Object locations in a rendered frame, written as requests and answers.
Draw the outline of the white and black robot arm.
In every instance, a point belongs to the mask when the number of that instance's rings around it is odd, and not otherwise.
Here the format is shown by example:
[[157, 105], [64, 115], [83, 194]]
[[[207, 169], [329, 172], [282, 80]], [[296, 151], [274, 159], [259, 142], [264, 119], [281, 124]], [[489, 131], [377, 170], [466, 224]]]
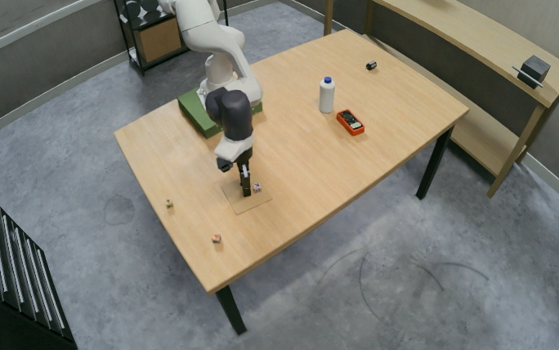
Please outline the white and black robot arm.
[[242, 53], [244, 34], [217, 23], [220, 10], [216, 0], [158, 0], [158, 3], [165, 12], [177, 14], [187, 47], [197, 52], [212, 52], [205, 62], [207, 78], [197, 94], [209, 118], [224, 124], [215, 155], [218, 169], [223, 173], [230, 171], [236, 163], [234, 160], [254, 142], [251, 107], [258, 105], [263, 96], [262, 86]]

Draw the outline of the white bottle with blue cap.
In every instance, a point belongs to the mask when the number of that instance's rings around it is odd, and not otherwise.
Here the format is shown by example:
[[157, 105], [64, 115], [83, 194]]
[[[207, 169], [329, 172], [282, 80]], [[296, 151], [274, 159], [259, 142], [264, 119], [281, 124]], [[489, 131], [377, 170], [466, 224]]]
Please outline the white bottle with blue cap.
[[333, 111], [335, 83], [330, 77], [324, 77], [320, 82], [319, 111], [325, 114]]

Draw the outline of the orange digital multimeter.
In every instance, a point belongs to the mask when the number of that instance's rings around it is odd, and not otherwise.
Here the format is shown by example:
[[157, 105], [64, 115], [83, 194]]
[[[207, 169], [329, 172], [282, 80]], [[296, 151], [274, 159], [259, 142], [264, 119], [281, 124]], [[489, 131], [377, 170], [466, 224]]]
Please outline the orange digital multimeter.
[[349, 109], [337, 112], [337, 120], [352, 136], [356, 136], [364, 132], [364, 125]]

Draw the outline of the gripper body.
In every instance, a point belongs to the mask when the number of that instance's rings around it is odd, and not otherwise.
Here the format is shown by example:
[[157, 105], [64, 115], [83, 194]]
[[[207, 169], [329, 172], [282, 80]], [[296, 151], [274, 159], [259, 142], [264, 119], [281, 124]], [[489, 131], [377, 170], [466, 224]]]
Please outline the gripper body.
[[240, 164], [241, 170], [243, 170], [243, 165], [245, 165], [246, 168], [248, 167], [247, 161], [252, 157], [252, 155], [253, 155], [253, 145], [236, 158], [235, 162], [238, 162]]

